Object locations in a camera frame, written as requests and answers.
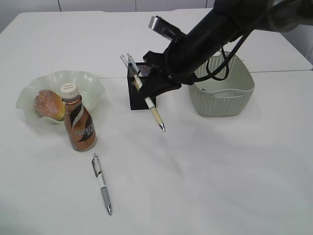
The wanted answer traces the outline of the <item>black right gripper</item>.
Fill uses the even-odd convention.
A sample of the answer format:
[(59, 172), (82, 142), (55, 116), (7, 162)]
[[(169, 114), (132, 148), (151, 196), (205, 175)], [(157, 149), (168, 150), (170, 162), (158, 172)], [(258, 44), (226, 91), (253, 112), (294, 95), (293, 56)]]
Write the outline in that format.
[(192, 72), (181, 72), (175, 68), (177, 58), (171, 59), (171, 55), (176, 55), (175, 41), (172, 41), (163, 53), (148, 51), (144, 56), (144, 62), (152, 69), (145, 78), (139, 94), (142, 98), (156, 97), (163, 93), (178, 90), (181, 84), (193, 85), (196, 80)]

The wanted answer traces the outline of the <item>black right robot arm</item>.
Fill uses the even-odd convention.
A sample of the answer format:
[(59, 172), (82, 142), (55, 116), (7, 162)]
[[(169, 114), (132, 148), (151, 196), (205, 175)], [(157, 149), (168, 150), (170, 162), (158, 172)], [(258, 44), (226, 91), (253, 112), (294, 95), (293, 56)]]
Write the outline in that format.
[[(143, 59), (151, 68), (139, 94), (155, 97), (207, 79), (215, 79), (254, 30), (287, 32), (298, 25), (312, 25), (310, 0), (217, 0), (209, 13), (187, 34), (160, 16), (149, 28), (170, 40), (163, 53), (147, 52)], [(237, 44), (220, 66), (204, 77), (195, 70), (224, 45)]]

